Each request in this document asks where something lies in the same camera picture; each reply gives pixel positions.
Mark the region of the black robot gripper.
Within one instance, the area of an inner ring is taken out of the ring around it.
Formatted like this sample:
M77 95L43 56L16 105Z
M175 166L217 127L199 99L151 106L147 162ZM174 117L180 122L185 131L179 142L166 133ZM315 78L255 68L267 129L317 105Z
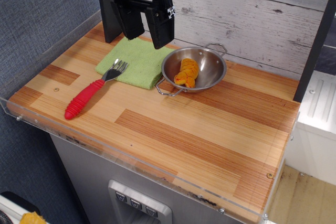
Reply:
M141 12L131 5L149 5L146 20L155 49L160 49L174 39L175 7L172 0L110 0L112 10L127 39L132 40L144 33Z

